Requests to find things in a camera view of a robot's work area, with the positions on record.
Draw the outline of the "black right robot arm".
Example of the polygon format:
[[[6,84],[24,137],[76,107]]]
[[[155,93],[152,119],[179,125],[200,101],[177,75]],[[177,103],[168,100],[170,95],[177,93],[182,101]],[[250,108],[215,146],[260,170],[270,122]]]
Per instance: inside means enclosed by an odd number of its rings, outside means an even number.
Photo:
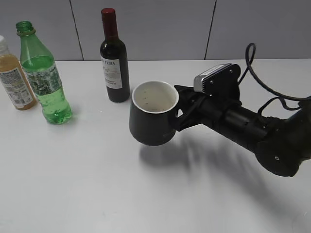
[[[264,117],[244,107],[235,84],[214,93],[175,85],[182,116],[171,121],[177,130],[203,124],[255,154],[258,162],[278,176],[292,177],[311,158],[311,102],[288,119]]]

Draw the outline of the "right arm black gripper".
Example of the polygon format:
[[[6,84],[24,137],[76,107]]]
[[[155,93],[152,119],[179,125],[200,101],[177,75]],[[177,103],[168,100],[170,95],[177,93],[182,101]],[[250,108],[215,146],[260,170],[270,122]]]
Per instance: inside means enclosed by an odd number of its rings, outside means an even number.
[[[225,115],[230,109],[239,107],[239,99],[208,97],[207,94],[195,92],[193,87],[174,85],[180,102],[193,102],[193,105],[177,104],[170,114],[170,125],[176,131],[203,124],[211,129],[226,127]]]

